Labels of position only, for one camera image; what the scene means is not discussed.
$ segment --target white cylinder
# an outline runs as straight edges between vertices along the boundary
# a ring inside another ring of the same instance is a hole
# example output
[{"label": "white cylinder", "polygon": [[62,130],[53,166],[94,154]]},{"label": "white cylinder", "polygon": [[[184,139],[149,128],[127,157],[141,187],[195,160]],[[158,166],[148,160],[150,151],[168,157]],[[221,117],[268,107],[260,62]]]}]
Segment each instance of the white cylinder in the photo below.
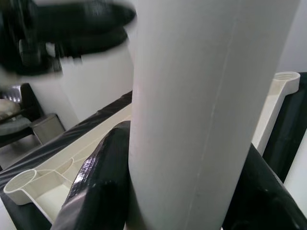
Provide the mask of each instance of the white cylinder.
[{"label": "white cylinder", "polygon": [[298,1],[137,6],[130,230],[217,230]]}]

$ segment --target white wall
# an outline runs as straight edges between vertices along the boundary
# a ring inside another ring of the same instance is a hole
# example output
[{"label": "white wall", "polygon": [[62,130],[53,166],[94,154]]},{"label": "white wall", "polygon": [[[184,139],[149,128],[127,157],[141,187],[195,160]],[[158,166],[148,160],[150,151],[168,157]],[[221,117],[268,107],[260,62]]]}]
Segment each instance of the white wall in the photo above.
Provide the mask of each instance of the white wall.
[{"label": "white wall", "polygon": [[133,63],[125,44],[84,56],[81,63],[63,60],[62,69],[59,83],[80,121],[132,90]]},{"label": "white wall", "polygon": [[277,72],[307,71],[307,0],[301,0]]}]

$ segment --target leather chair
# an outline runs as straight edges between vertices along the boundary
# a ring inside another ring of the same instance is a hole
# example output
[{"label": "leather chair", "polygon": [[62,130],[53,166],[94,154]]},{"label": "leather chair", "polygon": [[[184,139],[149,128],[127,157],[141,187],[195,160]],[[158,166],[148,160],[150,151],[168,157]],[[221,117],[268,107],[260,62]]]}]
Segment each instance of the leather chair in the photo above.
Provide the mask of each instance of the leather chair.
[{"label": "leather chair", "polygon": [[[1,88],[0,98],[18,103],[21,109],[19,112],[0,120],[0,124],[3,124],[7,120],[18,115],[28,118],[31,122],[39,119],[43,115],[42,109],[40,108],[29,83]],[[27,127],[19,132],[0,136],[0,147],[6,146],[31,134],[34,134],[32,129]]]}]

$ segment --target white plastic frame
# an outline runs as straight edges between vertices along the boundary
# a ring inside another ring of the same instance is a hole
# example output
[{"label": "white plastic frame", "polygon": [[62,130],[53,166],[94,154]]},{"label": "white plastic frame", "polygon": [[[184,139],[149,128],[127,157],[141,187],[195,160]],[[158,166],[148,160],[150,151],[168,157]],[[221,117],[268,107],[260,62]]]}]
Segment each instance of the white plastic frame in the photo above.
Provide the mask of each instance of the white plastic frame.
[{"label": "white plastic frame", "polygon": [[85,159],[118,123],[131,119],[131,104],[34,169],[13,177],[4,193],[17,205],[33,202],[53,223]]}]

